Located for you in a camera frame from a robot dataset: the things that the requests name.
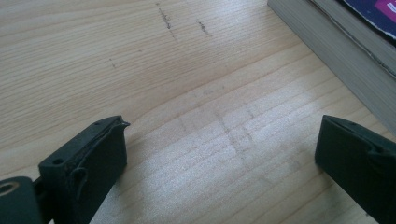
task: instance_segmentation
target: book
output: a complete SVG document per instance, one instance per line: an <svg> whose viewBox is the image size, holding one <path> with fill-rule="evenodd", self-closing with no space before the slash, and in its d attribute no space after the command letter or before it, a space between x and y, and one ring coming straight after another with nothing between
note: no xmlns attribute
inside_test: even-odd
<svg viewBox="0 0 396 224"><path fill-rule="evenodd" d="M396 1L337 0L390 44L396 46Z"/></svg>
<svg viewBox="0 0 396 224"><path fill-rule="evenodd" d="M352 5L268 0L268 6L396 134L396 48L351 13Z"/></svg>

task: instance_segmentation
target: purple book cover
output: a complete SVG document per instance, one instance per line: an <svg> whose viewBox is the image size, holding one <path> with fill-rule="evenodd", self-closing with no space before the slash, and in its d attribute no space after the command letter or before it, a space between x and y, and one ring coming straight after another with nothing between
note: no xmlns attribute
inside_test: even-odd
<svg viewBox="0 0 396 224"><path fill-rule="evenodd" d="M338 0L377 33L396 44L396 0Z"/></svg>

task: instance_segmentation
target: clamp jaw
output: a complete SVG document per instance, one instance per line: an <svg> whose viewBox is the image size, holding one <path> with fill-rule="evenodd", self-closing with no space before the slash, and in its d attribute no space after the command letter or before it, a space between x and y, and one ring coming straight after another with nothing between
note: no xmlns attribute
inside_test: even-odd
<svg viewBox="0 0 396 224"><path fill-rule="evenodd" d="M40 162L36 181L0 181L0 223L89 223L126 166L128 125L98 120Z"/></svg>

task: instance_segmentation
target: light wood surface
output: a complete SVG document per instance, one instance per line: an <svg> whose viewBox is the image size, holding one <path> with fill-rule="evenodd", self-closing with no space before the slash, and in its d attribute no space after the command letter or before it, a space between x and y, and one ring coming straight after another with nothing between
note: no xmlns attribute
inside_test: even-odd
<svg viewBox="0 0 396 224"><path fill-rule="evenodd" d="M92 223L375 223L315 165L323 114L396 138L262 0L0 2L0 178L123 115Z"/></svg>

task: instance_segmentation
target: black clip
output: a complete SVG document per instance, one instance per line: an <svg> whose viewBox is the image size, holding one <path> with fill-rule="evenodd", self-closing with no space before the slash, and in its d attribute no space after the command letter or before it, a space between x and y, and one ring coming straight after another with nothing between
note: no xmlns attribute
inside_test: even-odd
<svg viewBox="0 0 396 224"><path fill-rule="evenodd" d="M38 165L41 176L0 181L0 223L86 224L126 166L121 116L96 121Z"/></svg>
<svg viewBox="0 0 396 224"><path fill-rule="evenodd" d="M323 116L316 163L379 223L396 223L396 144L354 122Z"/></svg>

